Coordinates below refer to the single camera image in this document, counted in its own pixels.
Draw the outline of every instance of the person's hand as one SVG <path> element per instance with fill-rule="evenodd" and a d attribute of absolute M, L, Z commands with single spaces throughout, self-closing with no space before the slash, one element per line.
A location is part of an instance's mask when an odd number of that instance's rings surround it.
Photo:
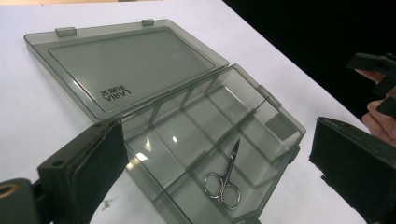
<path fill-rule="evenodd" d="M 359 74 L 371 79 L 378 84 L 385 76 L 377 72 L 367 72 L 362 70 L 356 70 Z M 396 95 L 396 88 L 393 88 L 388 92 L 387 97 Z M 384 100 L 373 101 L 367 105 L 368 112 L 363 115 L 361 121 L 369 129 L 370 133 L 383 140 L 384 142 L 396 147 L 396 120 L 384 114 L 376 111 L 376 108 Z"/>

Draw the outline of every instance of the plastic storage box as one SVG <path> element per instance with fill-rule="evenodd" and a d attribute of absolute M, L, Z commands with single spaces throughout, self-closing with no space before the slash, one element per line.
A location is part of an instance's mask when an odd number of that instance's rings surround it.
<path fill-rule="evenodd" d="M 255 223 L 305 129 L 239 65 L 171 21 L 25 36 L 93 121 L 122 118 L 127 171 L 168 223 Z M 228 209 L 204 191 L 240 147 Z"/>

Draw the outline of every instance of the box lid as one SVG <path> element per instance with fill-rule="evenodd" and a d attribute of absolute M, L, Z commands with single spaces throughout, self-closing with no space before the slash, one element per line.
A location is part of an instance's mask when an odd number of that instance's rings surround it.
<path fill-rule="evenodd" d="M 228 65 L 169 20 L 62 28 L 25 41 L 93 120 L 125 116 Z"/>

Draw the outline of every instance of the small scissors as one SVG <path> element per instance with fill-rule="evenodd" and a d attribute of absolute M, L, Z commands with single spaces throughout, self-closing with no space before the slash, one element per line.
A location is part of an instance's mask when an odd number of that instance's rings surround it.
<path fill-rule="evenodd" d="M 240 140 L 241 139 L 238 139 L 238 141 L 236 141 L 235 143 L 235 146 L 233 147 L 233 152 L 231 153 L 230 161 L 227 164 L 227 170 L 225 172 L 225 175 L 219 175 L 217 173 L 211 172 L 206 176 L 204 183 L 205 192 L 209 195 L 209 197 L 210 198 L 220 197 L 222 204 L 228 209 L 235 209 L 235 207 L 238 206 L 239 201 L 241 200 L 241 191 L 235 184 L 231 183 L 230 181 L 230 175 L 231 175 L 231 171 L 233 170 L 233 163 L 235 162 L 236 154 L 238 153 Z M 211 175 L 213 175 L 220 183 L 219 193 L 216 195 L 211 194 L 209 190 L 206 188 L 206 181 Z M 234 205 L 229 205 L 226 202 L 224 202 L 224 191 L 227 188 L 235 190 L 236 193 L 238 194 L 238 199 Z"/>

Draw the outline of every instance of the white table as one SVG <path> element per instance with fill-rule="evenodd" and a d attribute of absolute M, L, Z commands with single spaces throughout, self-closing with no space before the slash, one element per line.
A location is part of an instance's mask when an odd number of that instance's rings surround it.
<path fill-rule="evenodd" d="M 316 119 L 361 122 L 220 0 L 178 0 L 0 7 L 0 181 L 38 179 L 36 167 L 92 125 L 28 51 L 23 36 L 51 31 L 170 19 L 230 64 L 239 63 L 306 128 L 301 151 L 261 215 L 262 223 L 365 223 L 308 160 Z M 163 223 L 124 172 L 92 223 Z"/>

